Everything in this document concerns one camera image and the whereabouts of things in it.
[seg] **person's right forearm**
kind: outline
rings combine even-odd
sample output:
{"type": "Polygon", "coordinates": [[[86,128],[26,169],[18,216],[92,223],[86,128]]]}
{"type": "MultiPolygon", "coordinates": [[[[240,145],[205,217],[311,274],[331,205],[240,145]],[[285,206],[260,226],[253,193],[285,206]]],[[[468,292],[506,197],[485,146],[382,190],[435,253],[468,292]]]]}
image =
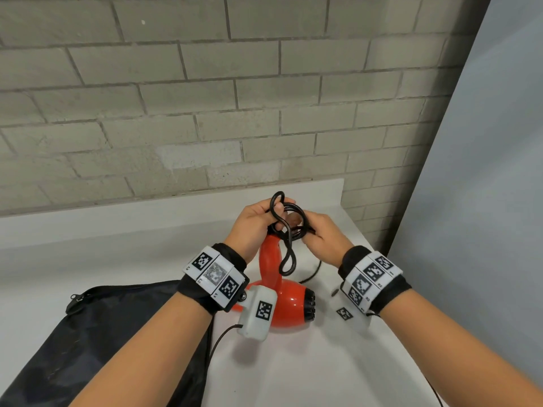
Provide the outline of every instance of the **person's right forearm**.
{"type": "Polygon", "coordinates": [[[543,406],[528,378],[414,290],[380,315],[451,407],[543,406]]]}

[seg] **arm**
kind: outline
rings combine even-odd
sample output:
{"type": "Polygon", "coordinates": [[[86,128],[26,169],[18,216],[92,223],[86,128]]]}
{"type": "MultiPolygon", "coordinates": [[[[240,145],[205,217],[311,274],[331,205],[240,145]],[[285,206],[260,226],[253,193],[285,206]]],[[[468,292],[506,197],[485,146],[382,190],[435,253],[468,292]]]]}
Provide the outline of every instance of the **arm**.
{"type": "MultiPolygon", "coordinates": [[[[317,258],[339,267],[353,244],[327,215],[305,213],[316,234],[303,242],[317,258]]],[[[299,218],[291,216],[287,221],[296,224],[299,218]]],[[[528,378],[412,289],[380,315],[451,407],[543,405],[543,393],[528,378]]]]}
{"type": "MultiPolygon", "coordinates": [[[[270,200],[264,200],[245,207],[224,241],[246,263],[255,257],[268,225],[275,222],[272,214],[266,213],[269,205],[270,200]]],[[[275,212],[286,217],[280,203],[275,212]]],[[[164,407],[211,319],[196,301],[175,293],[102,367],[70,407],[164,407]]]]}

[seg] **brick wall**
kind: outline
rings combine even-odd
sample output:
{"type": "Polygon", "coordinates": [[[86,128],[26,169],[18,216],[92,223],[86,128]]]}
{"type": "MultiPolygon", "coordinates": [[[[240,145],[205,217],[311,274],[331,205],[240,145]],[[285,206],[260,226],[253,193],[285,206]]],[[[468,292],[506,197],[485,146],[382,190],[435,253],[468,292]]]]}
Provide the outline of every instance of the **brick wall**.
{"type": "Polygon", "coordinates": [[[344,177],[394,234],[489,0],[0,0],[0,214],[344,177]]]}

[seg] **person's left forearm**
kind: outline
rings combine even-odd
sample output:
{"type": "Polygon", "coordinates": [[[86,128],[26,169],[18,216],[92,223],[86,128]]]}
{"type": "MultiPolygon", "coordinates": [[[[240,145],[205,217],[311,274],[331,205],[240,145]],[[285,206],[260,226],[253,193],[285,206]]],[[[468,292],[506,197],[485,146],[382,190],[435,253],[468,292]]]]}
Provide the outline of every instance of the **person's left forearm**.
{"type": "Polygon", "coordinates": [[[175,293],[96,374],[70,407],[164,407],[211,319],[196,301],[175,293]]]}

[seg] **hand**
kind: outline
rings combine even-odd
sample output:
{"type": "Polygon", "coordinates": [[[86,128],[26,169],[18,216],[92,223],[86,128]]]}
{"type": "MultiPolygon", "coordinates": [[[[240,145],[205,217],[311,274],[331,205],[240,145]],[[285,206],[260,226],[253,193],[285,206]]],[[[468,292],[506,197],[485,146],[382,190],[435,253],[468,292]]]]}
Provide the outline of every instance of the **hand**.
{"type": "MultiPolygon", "coordinates": [[[[316,258],[334,267],[339,267],[343,256],[353,246],[353,243],[326,214],[318,214],[307,210],[303,212],[309,221],[309,225],[315,229],[316,233],[307,233],[302,241],[316,258]]],[[[291,227],[297,226],[301,223],[301,217],[296,213],[291,213],[287,217],[287,222],[291,227]]],[[[282,224],[276,225],[278,230],[282,227],[282,224]]]]}
{"type": "MultiPolygon", "coordinates": [[[[271,212],[266,212],[270,208],[270,200],[271,198],[268,198],[246,206],[224,240],[224,244],[233,248],[246,263],[251,262],[256,256],[268,234],[268,226],[277,221],[271,212]]],[[[285,198],[285,202],[296,203],[291,198],[285,198]]],[[[279,202],[279,198],[275,200],[274,210],[282,218],[287,218],[285,207],[279,202]]]]}

